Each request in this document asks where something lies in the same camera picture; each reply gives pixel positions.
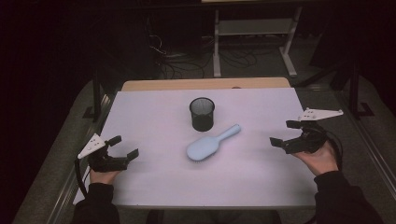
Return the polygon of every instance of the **black sleeve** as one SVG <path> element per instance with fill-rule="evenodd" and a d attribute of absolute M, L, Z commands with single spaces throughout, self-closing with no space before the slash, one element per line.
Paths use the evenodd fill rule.
<path fill-rule="evenodd" d="M 318 224 L 384 223 L 361 189 L 350 186 L 341 172 L 318 175 L 315 182 L 318 185 L 315 195 Z"/>
<path fill-rule="evenodd" d="M 119 211 L 111 203 L 113 191 L 112 185 L 90 184 L 87 198 L 76 204 L 72 224 L 119 224 Z"/>

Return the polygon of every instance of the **black mesh cup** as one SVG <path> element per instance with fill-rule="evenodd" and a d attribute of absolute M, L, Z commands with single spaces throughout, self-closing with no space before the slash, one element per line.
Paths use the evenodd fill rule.
<path fill-rule="evenodd" d="M 215 104 L 208 98 L 196 98 L 190 103 L 192 127 L 198 132 L 209 131 L 213 127 Z"/>

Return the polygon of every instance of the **hand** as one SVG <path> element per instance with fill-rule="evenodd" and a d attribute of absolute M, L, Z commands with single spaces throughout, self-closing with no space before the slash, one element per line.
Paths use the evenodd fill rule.
<path fill-rule="evenodd" d="M 322 175 L 330 171 L 338 171 L 335 152 L 329 141 L 314 153 L 298 152 L 292 154 L 302 160 L 314 175 Z"/>
<path fill-rule="evenodd" d="M 93 169 L 90 171 L 90 180 L 91 183 L 102 183 L 112 185 L 116 176 L 120 173 L 120 171 L 106 172 L 100 173 L 95 172 Z"/>

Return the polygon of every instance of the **white tabletop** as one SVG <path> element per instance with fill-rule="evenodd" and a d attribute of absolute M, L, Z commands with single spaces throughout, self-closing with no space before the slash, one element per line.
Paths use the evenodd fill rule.
<path fill-rule="evenodd" d="M 208 97 L 216 105 L 214 126 L 191 127 L 190 102 Z M 314 176 L 269 137 L 285 140 L 301 130 L 286 127 L 303 113 L 293 88 L 119 92 L 102 131 L 122 141 L 109 155 L 140 156 L 116 179 L 113 203 L 150 208 L 260 207 L 315 205 Z M 242 131 L 220 143 L 205 161 L 190 161 L 187 145 L 215 136 L 234 124 Z M 80 191 L 74 203 L 82 200 Z"/>

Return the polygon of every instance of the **human arm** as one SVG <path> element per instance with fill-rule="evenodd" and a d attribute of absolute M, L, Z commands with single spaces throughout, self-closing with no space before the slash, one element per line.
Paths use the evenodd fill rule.
<path fill-rule="evenodd" d="M 113 200 L 113 181 L 120 173 L 99 173 L 90 171 L 91 184 L 87 197 L 76 204 L 72 224 L 78 223 L 120 223 L 117 207 Z"/>
<path fill-rule="evenodd" d="M 345 179 L 335 159 L 335 151 L 326 142 L 315 153 L 299 152 L 295 157 L 302 160 L 312 171 L 318 185 L 315 195 L 318 224 L 337 223 L 384 223 L 379 214 L 366 201 L 359 187 L 351 186 Z"/>

